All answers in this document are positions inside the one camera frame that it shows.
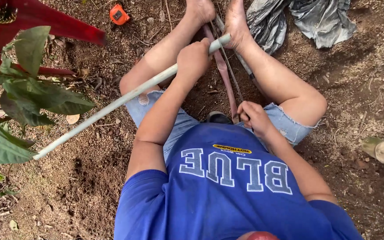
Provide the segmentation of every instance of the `blue t-shirt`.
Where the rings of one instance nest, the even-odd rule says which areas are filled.
[[[362,239],[345,210],[306,201],[288,166],[244,128],[191,128],[173,146],[167,172],[128,179],[115,240],[236,240],[251,231],[280,240]]]

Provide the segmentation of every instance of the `person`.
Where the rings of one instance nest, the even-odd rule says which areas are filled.
[[[362,239],[292,147],[317,126],[327,102],[255,43],[243,0],[229,4],[225,33],[274,103],[243,101],[238,125],[199,123],[180,108],[210,63],[208,39],[187,45],[216,15],[211,0],[186,3],[176,28],[120,81],[124,95],[178,63],[165,91],[156,85],[125,104],[138,130],[114,239]]]

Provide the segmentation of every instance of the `saw blade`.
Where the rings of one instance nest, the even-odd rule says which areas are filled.
[[[213,22],[211,22],[211,27],[213,27],[213,30],[214,30],[214,32],[216,33],[216,37],[219,38],[219,35],[218,35],[218,33],[217,33],[216,28],[215,28],[214,25],[213,25]],[[243,97],[242,97],[241,91],[239,90],[239,86],[238,86],[238,83],[237,83],[237,81],[236,81],[236,79],[235,79],[235,75],[233,75],[233,71],[232,71],[232,68],[230,67],[229,61],[227,60],[226,52],[224,51],[224,48],[223,48],[223,47],[221,47],[220,49],[221,49],[221,52],[222,52],[223,55],[224,55],[224,61],[226,62],[227,68],[229,69],[230,75],[232,76],[233,83],[235,83],[236,90],[238,91],[239,100],[240,100],[241,102],[243,102],[244,99],[243,99]]]

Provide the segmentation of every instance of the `tape measure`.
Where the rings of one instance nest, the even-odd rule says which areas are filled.
[[[110,19],[116,25],[123,25],[128,20],[130,20],[130,16],[124,11],[121,5],[116,4],[109,12]]]

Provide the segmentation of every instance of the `soil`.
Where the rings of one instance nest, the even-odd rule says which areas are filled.
[[[114,2],[43,2],[108,34],[107,46],[62,38],[64,44],[54,44],[51,55],[44,58],[48,67],[90,69],[86,81],[92,87],[96,83],[90,79],[104,79],[97,93],[86,91],[96,108],[83,114],[79,123],[118,97],[116,84],[111,82],[123,76],[148,48],[139,39],[148,40],[162,27],[152,40],[157,43],[170,31],[167,20],[159,21],[159,1],[124,1],[132,19],[115,30],[111,30],[108,17]],[[215,2],[224,15],[228,1]],[[186,5],[169,0],[169,7],[175,26]],[[167,14],[164,3],[162,9]],[[296,28],[290,13],[285,13],[288,34],[274,57],[317,88],[328,101],[320,126],[296,151],[323,175],[362,236],[366,240],[384,239],[384,164],[360,149],[361,139],[366,136],[384,138],[384,0],[352,0],[348,15],[357,23],[357,32],[348,41],[323,50],[317,50],[314,42]],[[149,17],[155,19],[152,26],[147,21]],[[110,57],[122,63],[113,64]],[[236,57],[229,61],[244,99],[267,103]],[[214,89],[219,93],[207,94]],[[191,91],[183,107],[198,120],[210,111],[230,115],[215,64]],[[69,125],[64,116],[50,114],[50,118],[57,122],[51,130],[26,131],[26,138],[37,141],[37,151],[77,125]],[[16,123],[10,123],[10,128],[13,134],[20,134]],[[10,172],[9,165],[0,165],[0,172],[9,174],[10,182],[20,189],[13,213],[0,217],[0,239],[111,239],[135,132],[131,117],[125,107],[120,107],[45,158],[16,164]],[[18,223],[18,231],[10,230],[10,220]]]

